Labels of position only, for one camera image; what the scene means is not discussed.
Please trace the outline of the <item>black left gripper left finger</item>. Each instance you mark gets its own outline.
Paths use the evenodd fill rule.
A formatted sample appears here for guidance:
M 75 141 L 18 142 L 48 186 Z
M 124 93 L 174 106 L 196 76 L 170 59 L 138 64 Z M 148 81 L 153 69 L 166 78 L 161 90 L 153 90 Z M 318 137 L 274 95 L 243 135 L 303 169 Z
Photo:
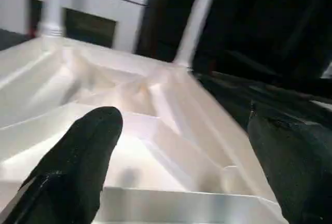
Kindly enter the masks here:
M 1 211 L 1 223 L 92 223 L 122 127 L 111 106 L 77 119 Z

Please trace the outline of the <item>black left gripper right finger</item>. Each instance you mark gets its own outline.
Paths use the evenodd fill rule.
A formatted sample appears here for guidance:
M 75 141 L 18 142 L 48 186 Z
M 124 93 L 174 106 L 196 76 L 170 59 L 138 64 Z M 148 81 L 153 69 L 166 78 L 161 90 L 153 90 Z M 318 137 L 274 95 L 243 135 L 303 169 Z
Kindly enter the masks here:
M 283 217 L 331 223 L 331 128 L 251 101 L 247 133 Z

